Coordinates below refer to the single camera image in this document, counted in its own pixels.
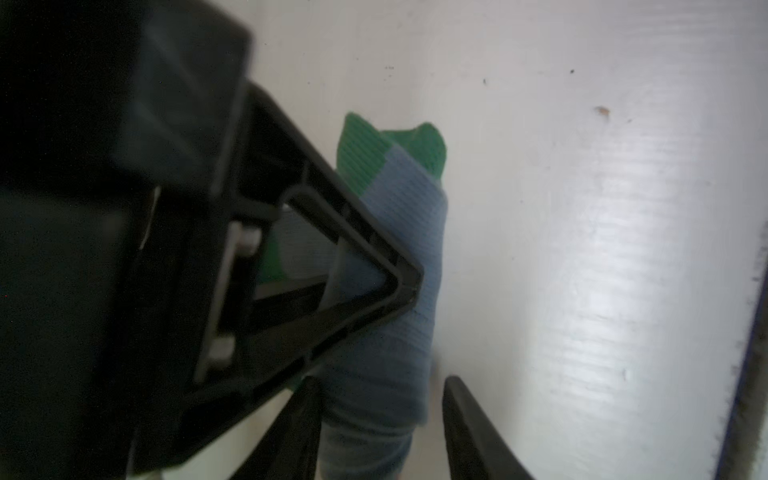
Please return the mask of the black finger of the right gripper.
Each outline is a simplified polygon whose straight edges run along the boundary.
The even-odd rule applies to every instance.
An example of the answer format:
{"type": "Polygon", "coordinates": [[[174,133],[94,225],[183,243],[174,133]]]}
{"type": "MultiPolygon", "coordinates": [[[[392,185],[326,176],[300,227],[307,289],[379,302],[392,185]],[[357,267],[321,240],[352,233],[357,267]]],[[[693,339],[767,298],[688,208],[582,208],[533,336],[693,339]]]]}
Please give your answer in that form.
{"type": "Polygon", "coordinates": [[[153,383],[128,457],[131,472],[199,453],[331,352],[416,303],[423,270],[260,88],[223,189],[199,205],[165,192],[140,272],[154,299],[139,311],[153,383]],[[329,280],[261,285],[266,239],[295,213],[360,254],[379,283],[323,306],[329,280]]]}

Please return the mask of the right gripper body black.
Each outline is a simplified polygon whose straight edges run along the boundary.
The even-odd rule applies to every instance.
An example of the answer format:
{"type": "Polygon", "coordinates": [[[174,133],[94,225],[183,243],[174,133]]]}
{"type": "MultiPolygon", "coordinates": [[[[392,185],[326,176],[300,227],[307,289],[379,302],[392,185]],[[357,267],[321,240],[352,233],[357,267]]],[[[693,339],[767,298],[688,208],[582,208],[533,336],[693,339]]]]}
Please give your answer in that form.
{"type": "Polygon", "coordinates": [[[224,192],[251,37],[205,1],[1,5],[1,475],[123,468],[130,271],[224,192]]]}

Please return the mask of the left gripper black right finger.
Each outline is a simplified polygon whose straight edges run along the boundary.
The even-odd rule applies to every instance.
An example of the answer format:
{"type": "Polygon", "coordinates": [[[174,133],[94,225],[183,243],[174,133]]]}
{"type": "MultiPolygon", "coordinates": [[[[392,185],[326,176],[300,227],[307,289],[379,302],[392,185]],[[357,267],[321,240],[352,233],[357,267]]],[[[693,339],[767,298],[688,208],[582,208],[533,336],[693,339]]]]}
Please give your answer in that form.
{"type": "Polygon", "coordinates": [[[533,479],[456,375],[445,379],[442,417],[451,479],[533,479]]]}

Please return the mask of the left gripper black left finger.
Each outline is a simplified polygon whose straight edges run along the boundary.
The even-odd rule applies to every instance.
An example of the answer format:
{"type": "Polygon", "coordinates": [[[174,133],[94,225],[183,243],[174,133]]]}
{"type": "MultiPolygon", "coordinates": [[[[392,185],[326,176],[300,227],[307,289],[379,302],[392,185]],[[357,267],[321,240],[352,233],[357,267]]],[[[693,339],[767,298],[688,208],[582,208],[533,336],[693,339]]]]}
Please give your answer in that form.
{"type": "Polygon", "coordinates": [[[320,382],[306,377],[230,479],[314,479],[322,411],[320,382]]]}

